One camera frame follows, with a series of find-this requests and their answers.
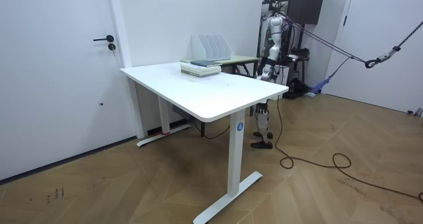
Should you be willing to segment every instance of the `door handle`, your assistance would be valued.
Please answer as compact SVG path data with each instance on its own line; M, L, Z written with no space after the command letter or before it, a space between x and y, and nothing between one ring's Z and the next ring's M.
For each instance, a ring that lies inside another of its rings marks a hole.
M97 42L97 41L101 41L101 40L106 40L108 42L113 42L114 41L114 37L112 35L107 35L106 38L94 39L93 41Z

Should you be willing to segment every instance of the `white desk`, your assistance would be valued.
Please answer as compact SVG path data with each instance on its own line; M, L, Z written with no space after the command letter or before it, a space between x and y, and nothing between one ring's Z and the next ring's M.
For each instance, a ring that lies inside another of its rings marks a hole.
M288 87L227 73L197 78L181 73L179 62L121 70L159 97L163 133L140 141L138 146L189 127L185 125L175 130L169 129L168 101L202 122L212 122L231 115L227 194L199 214L194 224L207 223L262 177L259 172L254 172L240 182L245 108L282 94L288 91Z

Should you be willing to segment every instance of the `door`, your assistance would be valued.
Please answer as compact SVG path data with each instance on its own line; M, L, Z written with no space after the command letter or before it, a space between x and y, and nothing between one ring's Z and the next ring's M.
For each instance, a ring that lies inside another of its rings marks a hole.
M135 135L108 0L0 10L0 180Z
M364 60L398 45L423 20L423 0L352 0L340 47ZM423 29L390 60L366 69L350 60L327 85L328 94L406 112L423 108ZM330 71L345 60L337 54Z

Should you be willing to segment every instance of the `power cord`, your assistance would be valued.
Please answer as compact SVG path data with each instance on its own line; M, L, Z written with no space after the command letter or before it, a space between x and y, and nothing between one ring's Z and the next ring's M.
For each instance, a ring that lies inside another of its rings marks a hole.
M358 178L355 178L355 177L353 177L353 176L351 176L351 175L349 175L349 174L345 173L342 169L345 169L345 168L350 168L350 167L351 167L351 165L352 165L352 162L351 162L350 158L349 158L348 156L346 156L345 154L342 154L342 153L335 153L335 154L333 154L333 156L332 156L332 163L333 163L333 165L321 165L321 164L318 164L318 163L314 163L314 162L312 162L312 161L308 161L308 160L306 160L306 159L302 159L302 158L298 158L298 157L291 157L291 156L289 156L287 153L285 153L284 151L282 151L282 150L278 147L278 142L279 142L279 139L280 139L280 137L281 137L281 135L282 135L282 132L283 132L283 130L284 130L284 124L282 123L282 116L281 116L281 114L280 114L280 109L279 109L279 99L278 99L278 113L279 113L279 119L280 119L281 129L280 129L280 134L279 134L279 137L278 137L278 139L276 140L275 147L276 147L276 149L277 149L277 150L279 150L280 152L282 152L282 153L286 156L286 157L282 158L282 159L280 160L280 162L279 162L279 163L280 163L280 166L282 166L283 168L286 168L286 169L291 169L291 168L293 168L293 160L304 161L304 162L306 162L306 163L309 163L309 164L312 164L312 165L316 165L316 166L318 166L318 167L323 167L323 168L336 168L337 170L339 170L339 172L341 172L342 174L344 174L345 176L347 176L347 177L349 177L349 178L352 178L352 179L353 179L353 180L355 180L355 181L361 182L361 183L363 183L363 184L367 184L367 185L369 185L369 186L373 186L373 187L375 187L375 188L380 188L380 189L382 189L382 190L386 190L386 191L394 192L394 193L396 193L396 194L404 195L404 196L407 196L407 197L409 197L409 198L414 198L414 199L420 200L420 202L423 204L423 192L421 192L421 193L419 193L417 196L415 196L415 195L412 195L412 194L407 194L407 193L400 192L400 191L397 191L397 190L392 190L392 189L390 189L390 188L385 188L385 187L382 187L382 186L379 186L379 185L376 185L376 184L371 184L371 183L369 183L369 182L366 182L366 181L360 180L360 179L358 179ZM348 165L346 165L346 166L339 166L339 165L337 165L337 164L336 164L336 161L335 161L335 157L337 157L337 156L344 157L344 158L348 161ZM290 161L291 161L291 165L290 165L290 166L286 166L286 165L284 165L284 164L283 164L283 161L284 161L284 160L290 160Z
M198 128L198 126L197 126L197 122L196 121L194 121L194 125L196 126L196 128L197 128L197 130L199 131L199 132L201 132L201 130ZM219 136L221 136L221 135L223 135L225 132L227 132L227 130L229 130L229 128L230 128L231 126L229 126L229 127L227 127L226 128L226 130L225 131L223 131L222 133L220 133L219 135L215 135L215 136L213 136L213 137L208 137L208 136L206 136L206 135L204 135L204 137L205 138L207 138L207 139L215 139L215 138L218 138Z

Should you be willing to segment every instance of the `robot leg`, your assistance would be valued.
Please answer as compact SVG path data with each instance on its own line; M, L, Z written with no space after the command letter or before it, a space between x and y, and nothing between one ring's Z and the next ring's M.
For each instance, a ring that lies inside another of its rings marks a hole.
M262 138L262 141L251 143L251 147L256 149L272 149L272 142L268 140L269 111L267 102L257 104L255 119L258 132L255 132L254 135L258 134Z

